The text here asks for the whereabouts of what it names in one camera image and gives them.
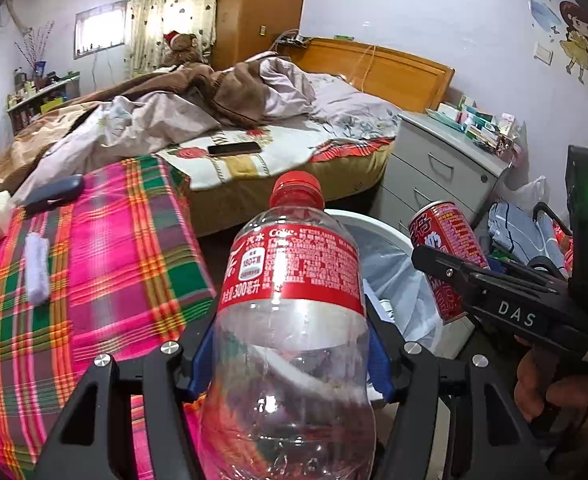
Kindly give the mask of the person's right hand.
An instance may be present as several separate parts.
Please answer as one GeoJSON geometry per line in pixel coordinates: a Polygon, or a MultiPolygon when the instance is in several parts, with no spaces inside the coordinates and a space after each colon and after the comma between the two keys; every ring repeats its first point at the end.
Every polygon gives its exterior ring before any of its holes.
{"type": "MultiPolygon", "coordinates": [[[[518,365],[514,400],[527,422],[542,414],[545,401],[584,415],[588,407],[588,377],[569,376],[543,388],[542,372],[534,362],[532,351],[528,351],[518,365]]],[[[588,418],[583,429],[588,432],[588,418]]]]}

